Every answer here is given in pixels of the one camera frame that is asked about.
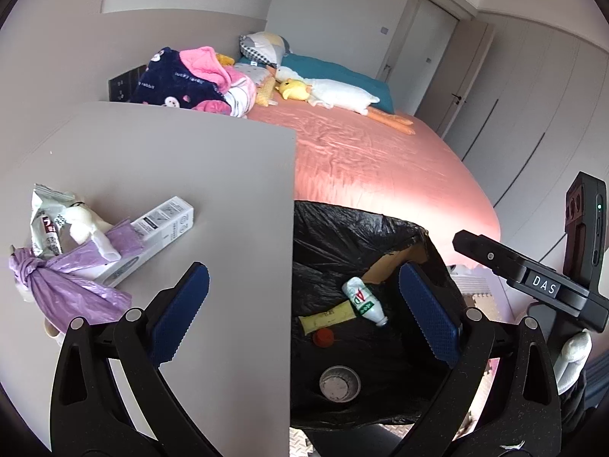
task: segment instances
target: pink cloth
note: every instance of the pink cloth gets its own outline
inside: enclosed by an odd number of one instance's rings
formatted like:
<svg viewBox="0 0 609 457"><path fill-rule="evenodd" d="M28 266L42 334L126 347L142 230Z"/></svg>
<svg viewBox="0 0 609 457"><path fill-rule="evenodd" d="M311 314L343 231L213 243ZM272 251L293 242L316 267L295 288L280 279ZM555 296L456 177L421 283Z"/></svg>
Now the pink cloth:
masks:
<svg viewBox="0 0 609 457"><path fill-rule="evenodd" d="M414 117L407 136L342 108L283 100L254 106L248 118L297 132L296 199L362 209L411 221L429 231L446 264L477 263L455 252L460 230L499 240L493 206L465 165Z"/></svg>
<svg viewBox="0 0 609 457"><path fill-rule="evenodd" d="M229 104L220 100L205 100L201 101L199 105L193 106L196 111L206 111L209 113L219 113L220 115L230 115L231 107Z"/></svg>
<svg viewBox="0 0 609 457"><path fill-rule="evenodd" d="M231 116L245 116L256 103L256 85L246 74L233 67L225 66L231 78L231 88L224 95L224 99L231 106Z"/></svg>
<svg viewBox="0 0 609 457"><path fill-rule="evenodd" d="M194 76L217 84L220 93L226 94L226 91L230 89L231 78L218 62L214 48L211 46L203 46L196 50L182 50L180 60Z"/></svg>

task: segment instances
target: door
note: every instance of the door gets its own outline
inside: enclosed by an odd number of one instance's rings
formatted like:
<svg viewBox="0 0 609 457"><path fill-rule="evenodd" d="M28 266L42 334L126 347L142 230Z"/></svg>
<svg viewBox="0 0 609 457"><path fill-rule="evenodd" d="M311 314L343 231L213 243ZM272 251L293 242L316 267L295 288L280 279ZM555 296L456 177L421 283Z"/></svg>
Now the door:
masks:
<svg viewBox="0 0 609 457"><path fill-rule="evenodd" d="M416 10L404 46L391 66L387 83L395 109L414 115L459 23L429 0L415 0Z"/></svg>
<svg viewBox="0 0 609 457"><path fill-rule="evenodd" d="M493 24L460 21L415 116L443 139L461 110L494 38Z"/></svg>

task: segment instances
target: cardboard piece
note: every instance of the cardboard piece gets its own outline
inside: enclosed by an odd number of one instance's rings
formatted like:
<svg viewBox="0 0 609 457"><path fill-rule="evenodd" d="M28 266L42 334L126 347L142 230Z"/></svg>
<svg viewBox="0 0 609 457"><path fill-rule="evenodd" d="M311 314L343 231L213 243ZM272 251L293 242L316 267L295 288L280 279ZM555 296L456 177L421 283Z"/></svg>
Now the cardboard piece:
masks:
<svg viewBox="0 0 609 457"><path fill-rule="evenodd" d="M401 251L385 254L364 273L362 281L378 285L388 279L397 267L408 261L418 264L427 261L427 253L422 242L417 242Z"/></svg>

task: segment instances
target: red bottle cap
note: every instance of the red bottle cap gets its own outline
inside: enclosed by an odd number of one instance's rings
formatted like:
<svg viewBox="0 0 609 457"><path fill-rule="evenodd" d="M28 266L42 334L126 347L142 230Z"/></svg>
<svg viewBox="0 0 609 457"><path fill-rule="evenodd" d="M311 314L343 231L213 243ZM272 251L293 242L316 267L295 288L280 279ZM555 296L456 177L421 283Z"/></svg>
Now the red bottle cap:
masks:
<svg viewBox="0 0 609 457"><path fill-rule="evenodd" d="M313 343L318 347L330 347L334 343L334 332L329 328L318 329L313 334Z"/></svg>

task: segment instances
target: wall socket panel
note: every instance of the wall socket panel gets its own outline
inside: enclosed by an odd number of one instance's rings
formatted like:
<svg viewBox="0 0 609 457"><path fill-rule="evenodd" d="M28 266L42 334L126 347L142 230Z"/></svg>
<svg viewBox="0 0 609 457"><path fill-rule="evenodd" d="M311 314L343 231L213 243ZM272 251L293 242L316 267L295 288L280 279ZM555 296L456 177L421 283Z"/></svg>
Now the wall socket panel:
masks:
<svg viewBox="0 0 609 457"><path fill-rule="evenodd" d="M131 99L139 78L146 71L147 65L141 65L108 81L108 98L112 102L126 103Z"/></svg>

